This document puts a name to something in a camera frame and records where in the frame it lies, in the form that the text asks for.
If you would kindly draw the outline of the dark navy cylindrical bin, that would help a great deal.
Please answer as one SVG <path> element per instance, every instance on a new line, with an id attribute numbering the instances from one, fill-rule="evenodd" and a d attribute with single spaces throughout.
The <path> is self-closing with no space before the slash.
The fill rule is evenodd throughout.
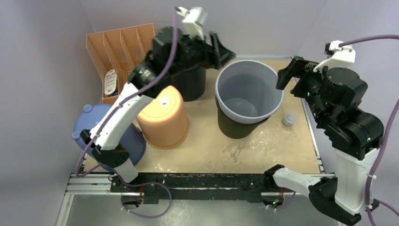
<path id="1" fill-rule="evenodd" d="M 206 88 L 207 70 L 199 65 L 172 76 L 172 86 L 182 95 L 184 102 L 194 101 L 202 96 Z"/>

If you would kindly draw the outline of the grey plastic bucket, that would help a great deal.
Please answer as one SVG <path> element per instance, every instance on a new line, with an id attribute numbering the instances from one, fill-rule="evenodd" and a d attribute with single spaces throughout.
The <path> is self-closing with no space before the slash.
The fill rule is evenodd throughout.
<path id="1" fill-rule="evenodd" d="M 278 76 L 265 63 L 239 60 L 227 65 L 215 83 L 215 95 L 222 112 L 242 124 L 269 118 L 281 106 L 284 92 L 276 89 Z"/>

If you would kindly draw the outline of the black ribbed bin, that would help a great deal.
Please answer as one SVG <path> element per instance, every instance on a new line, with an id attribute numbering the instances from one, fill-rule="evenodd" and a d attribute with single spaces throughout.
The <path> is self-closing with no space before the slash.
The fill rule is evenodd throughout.
<path id="1" fill-rule="evenodd" d="M 230 119 L 221 109 L 217 98 L 215 97 L 215 104 L 217 107 L 218 127 L 221 132 L 229 138 L 241 139 L 251 134 L 259 125 L 268 121 L 266 118 L 260 122 L 253 124 L 243 124 Z"/>

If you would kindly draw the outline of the orange plastic bucket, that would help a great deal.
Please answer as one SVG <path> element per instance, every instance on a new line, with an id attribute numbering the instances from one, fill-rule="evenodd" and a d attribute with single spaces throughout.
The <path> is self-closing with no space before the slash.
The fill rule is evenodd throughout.
<path id="1" fill-rule="evenodd" d="M 161 149 L 179 145 L 189 132 L 184 100 L 173 86 L 163 89 L 136 117 L 147 143 Z"/>

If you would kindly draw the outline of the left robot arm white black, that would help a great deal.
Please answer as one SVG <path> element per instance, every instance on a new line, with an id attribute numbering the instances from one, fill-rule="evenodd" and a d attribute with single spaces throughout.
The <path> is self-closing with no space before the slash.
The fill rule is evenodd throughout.
<path id="1" fill-rule="evenodd" d="M 178 28 L 163 28 L 152 39 L 151 50 L 135 66 L 105 116 L 92 129 L 80 132 L 94 159 L 111 167 L 128 192 L 140 188 L 140 179 L 129 153 L 117 147 L 133 119 L 171 85 L 173 75 L 198 66 L 220 69 L 236 57 L 235 52 L 221 43 L 217 33 L 210 32 L 209 36 L 207 41 L 202 36 L 183 34 Z"/>

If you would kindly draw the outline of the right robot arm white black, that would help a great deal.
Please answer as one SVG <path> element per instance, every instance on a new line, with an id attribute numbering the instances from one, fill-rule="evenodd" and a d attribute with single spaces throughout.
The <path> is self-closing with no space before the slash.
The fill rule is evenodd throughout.
<path id="1" fill-rule="evenodd" d="M 308 104 L 317 128 L 322 129 L 336 151 L 338 169 L 334 177 L 314 178 L 277 164 L 265 171 L 264 185 L 271 192 L 286 188 L 309 198 L 320 213 L 345 225 L 361 220 L 366 208 L 378 201 L 366 196 L 366 181 L 383 142 L 384 126 L 379 118 L 360 110 L 368 85 L 353 70 L 324 66 L 297 56 L 278 71 L 277 89 L 291 78 L 291 90 Z"/>

